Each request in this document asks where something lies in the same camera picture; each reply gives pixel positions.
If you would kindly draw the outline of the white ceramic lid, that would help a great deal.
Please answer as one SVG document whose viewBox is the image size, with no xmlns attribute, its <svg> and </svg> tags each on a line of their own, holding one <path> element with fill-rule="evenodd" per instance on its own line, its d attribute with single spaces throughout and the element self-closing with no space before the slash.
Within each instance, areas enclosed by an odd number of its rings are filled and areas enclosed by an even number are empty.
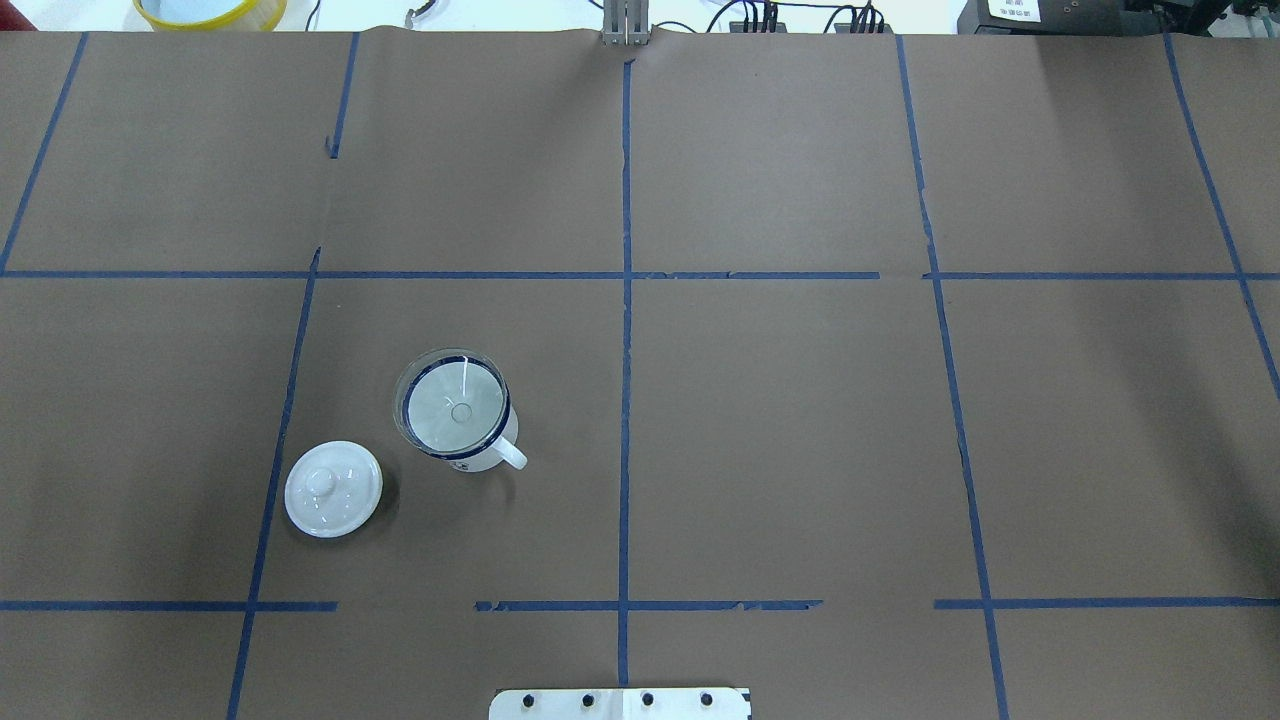
<svg viewBox="0 0 1280 720">
<path fill-rule="evenodd" d="M 367 448 L 330 441 L 308 450 L 292 466 L 285 478 L 285 514 L 307 536 L 348 536 L 374 515 L 383 489 L 381 466 Z"/>
</svg>

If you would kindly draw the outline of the yellow tape roll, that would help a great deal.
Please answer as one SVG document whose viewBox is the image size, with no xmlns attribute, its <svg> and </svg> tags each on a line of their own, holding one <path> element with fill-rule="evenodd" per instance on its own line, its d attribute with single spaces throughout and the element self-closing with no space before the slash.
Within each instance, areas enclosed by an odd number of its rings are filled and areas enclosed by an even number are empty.
<svg viewBox="0 0 1280 720">
<path fill-rule="evenodd" d="M 134 10 L 156 31 L 271 32 L 288 1 L 133 1 Z"/>
</svg>

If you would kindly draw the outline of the aluminium frame post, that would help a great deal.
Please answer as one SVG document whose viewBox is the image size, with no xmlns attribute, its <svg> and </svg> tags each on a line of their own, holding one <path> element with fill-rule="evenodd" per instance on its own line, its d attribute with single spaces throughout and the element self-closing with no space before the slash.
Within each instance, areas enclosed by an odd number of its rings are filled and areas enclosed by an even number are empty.
<svg viewBox="0 0 1280 720">
<path fill-rule="evenodd" d="M 605 46 L 643 46 L 650 42 L 648 0 L 602 0 L 602 42 Z"/>
</svg>

